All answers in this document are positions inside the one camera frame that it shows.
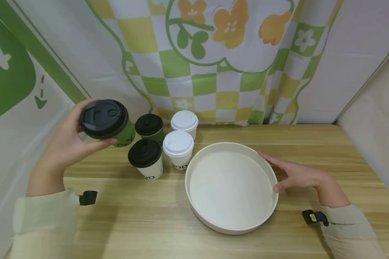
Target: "paper cup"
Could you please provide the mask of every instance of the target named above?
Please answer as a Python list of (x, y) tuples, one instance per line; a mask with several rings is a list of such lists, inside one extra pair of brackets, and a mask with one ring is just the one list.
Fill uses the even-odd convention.
[(176, 112), (171, 118), (171, 128), (175, 131), (186, 131), (196, 140), (196, 129), (199, 125), (199, 119), (191, 111)]
[(128, 160), (147, 179), (155, 180), (163, 174), (161, 147), (151, 139), (143, 138), (130, 148)]
[(185, 170), (192, 159), (195, 141), (186, 131), (172, 131), (164, 138), (163, 151), (174, 167)]
[(119, 101), (98, 100), (88, 104), (80, 115), (80, 126), (90, 137), (107, 139), (115, 137), (115, 147), (125, 147), (135, 138), (134, 128), (127, 109)]
[(135, 131), (142, 138), (149, 138), (157, 143), (160, 147), (163, 145), (164, 132), (163, 121), (160, 116), (155, 114), (145, 114), (135, 122)]

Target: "curtain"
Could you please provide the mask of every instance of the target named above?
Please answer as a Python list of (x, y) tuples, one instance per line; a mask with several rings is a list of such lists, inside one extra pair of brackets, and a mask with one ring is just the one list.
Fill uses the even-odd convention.
[(86, 0), (124, 75), (170, 120), (292, 124), (342, 1)]

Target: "orange flower print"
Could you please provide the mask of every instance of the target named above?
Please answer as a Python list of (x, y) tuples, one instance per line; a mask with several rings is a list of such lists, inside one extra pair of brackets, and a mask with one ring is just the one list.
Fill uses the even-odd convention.
[(206, 10), (205, 0), (195, 0), (194, 3), (191, 3), (189, 0), (179, 0), (177, 6), (182, 13), (181, 17), (183, 20), (193, 20), (197, 24), (205, 23), (205, 16), (203, 15), (203, 12)]
[(228, 49), (239, 46), (245, 37), (245, 24), (248, 19), (247, 1), (235, 0), (230, 12), (225, 8), (216, 11), (213, 17), (216, 29), (212, 39), (216, 42), (225, 41), (225, 47)]
[(264, 44), (271, 43), (276, 46), (284, 36), (285, 24), (290, 20), (291, 12), (284, 14), (270, 14), (267, 16), (259, 27), (258, 36), (262, 38)]

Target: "white cup lid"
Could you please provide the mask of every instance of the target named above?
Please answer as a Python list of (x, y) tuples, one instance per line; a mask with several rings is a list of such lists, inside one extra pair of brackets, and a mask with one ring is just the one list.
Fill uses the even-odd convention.
[(186, 131), (172, 131), (163, 140), (163, 151), (168, 156), (182, 158), (194, 148), (195, 142)]
[(171, 127), (177, 131), (191, 131), (199, 124), (199, 119), (191, 111), (178, 111), (171, 118)]

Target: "beige sleeve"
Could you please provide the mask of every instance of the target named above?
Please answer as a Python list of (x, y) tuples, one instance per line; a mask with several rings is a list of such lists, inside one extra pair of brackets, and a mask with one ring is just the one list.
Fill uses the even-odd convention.
[(71, 189), (15, 203), (11, 259), (71, 259), (79, 196)]
[(377, 236), (365, 215), (355, 205), (322, 206), (329, 226), (321, 226), (335, 259), (385, 259)]

